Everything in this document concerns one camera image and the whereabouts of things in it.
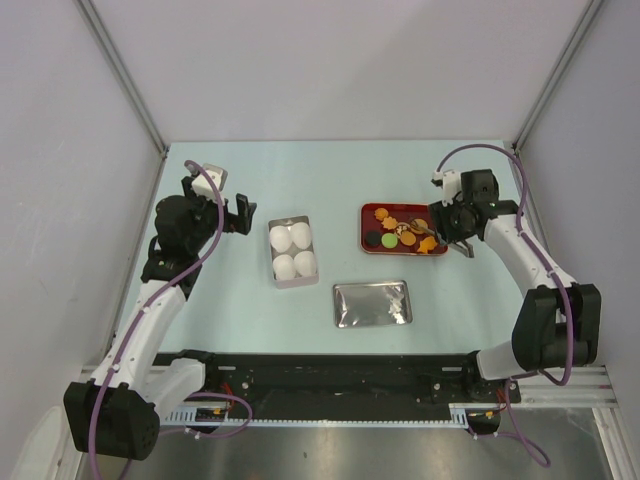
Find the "metal tongs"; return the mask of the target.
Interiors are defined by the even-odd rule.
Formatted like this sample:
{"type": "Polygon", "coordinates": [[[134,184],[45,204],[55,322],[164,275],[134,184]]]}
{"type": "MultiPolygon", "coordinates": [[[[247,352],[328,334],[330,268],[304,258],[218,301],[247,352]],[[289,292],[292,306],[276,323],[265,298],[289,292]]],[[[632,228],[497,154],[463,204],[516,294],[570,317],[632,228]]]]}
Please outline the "metal tongs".
{"type": "Polygon", "coordinates": [[[448,242],[446,241],[438,232],[432,230],[429,226],[428,229],[424,232],[424,234],[434,236],[440,245],[448,246],[450,249],[461,253],[465,257],[469,259],[473,259],[475,257],[475,251],[473,246],[467,241],[457,241],[457,242],[448,242]]]}

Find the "orange round cookie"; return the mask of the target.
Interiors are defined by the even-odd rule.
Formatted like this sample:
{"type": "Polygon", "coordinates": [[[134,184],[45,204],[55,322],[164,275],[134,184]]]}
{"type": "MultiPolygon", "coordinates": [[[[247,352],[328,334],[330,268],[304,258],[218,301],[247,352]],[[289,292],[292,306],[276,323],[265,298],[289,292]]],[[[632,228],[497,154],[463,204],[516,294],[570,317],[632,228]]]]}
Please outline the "orange round cookie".
{"type": "Polygon", "coordinates": [[[415,234],[409,230],[403,231],[400,235],[400,242],[405,246],[413,246],[417,241],[415,234]]]}
{"type": "Polygon", "coordinates": [[[428,223],[424,219],[417,218],[410,222],[410,227],[414,233],[424,233],[428,229],[428,223]]]}

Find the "orange flower cookie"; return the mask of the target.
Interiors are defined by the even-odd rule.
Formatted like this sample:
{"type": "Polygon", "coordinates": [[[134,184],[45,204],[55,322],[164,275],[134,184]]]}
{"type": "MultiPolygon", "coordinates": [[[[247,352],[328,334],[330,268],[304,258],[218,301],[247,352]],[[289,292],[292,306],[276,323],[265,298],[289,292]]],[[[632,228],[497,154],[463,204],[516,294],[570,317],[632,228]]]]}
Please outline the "orange flower cookie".
{"type": "Polygon", "coordinates": [[[385,230],[394,231],[398,226],[398,221],[394,217],[387,216],[381,221],[381,225],[385,230]]]}

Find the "black round cookie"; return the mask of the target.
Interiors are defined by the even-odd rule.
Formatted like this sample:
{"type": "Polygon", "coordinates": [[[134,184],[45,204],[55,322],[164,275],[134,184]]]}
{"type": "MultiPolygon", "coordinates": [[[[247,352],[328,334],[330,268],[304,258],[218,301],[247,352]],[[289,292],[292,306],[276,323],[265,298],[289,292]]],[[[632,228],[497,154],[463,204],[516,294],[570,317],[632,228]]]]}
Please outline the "black round cookie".
{"type": "Polygon", "coordinates": [[[365,244],[370,248],[376,248],[381,243],[381,234],[377,231],[368,231],[364,237],[365,244]]]}

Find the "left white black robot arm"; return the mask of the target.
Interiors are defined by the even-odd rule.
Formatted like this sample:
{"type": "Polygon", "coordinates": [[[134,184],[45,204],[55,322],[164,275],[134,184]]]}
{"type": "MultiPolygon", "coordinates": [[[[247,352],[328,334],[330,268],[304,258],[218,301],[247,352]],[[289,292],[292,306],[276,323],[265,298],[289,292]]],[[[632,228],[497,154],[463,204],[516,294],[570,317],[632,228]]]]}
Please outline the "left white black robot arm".
{"type": "Polygon", "coordinates": [[[199,358],[171,361],[149,376],[167,330],[189,299],[202,265],[225,233],[246,235],[256,206],[237,195],[228,210],[226,173],[211,165],[182,180],[183,192],[155,209],[156,234],[149,243],[133,311],[89,380],[71,383],[63,404],[80,452],[144,460],[162,420],[194,394],[207,400],[221,387],[220,374],[199,358]]]}

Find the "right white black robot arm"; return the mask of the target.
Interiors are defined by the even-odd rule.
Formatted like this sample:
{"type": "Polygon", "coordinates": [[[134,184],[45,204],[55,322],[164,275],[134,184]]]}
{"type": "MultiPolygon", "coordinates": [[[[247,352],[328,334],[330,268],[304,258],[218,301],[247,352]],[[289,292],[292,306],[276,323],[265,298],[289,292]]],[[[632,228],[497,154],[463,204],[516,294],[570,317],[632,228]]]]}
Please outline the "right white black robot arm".
{"type": "Polygon", "coordinates": [[[437,238],[446,245],[467,245],[476,237],[502,261],[523,296],[511,337],[474,355],[476,367],[463,373],[461,388],[484,401],[497,380],[547,376],[560,368],[556,385],[569,381],[575,367],[597,356],[602,297],[593,284],[580,284],[536,240],[521,207],[499,197],[489,169],[437,171],[432,177],[442,198],[430,205],[437,238]]]}

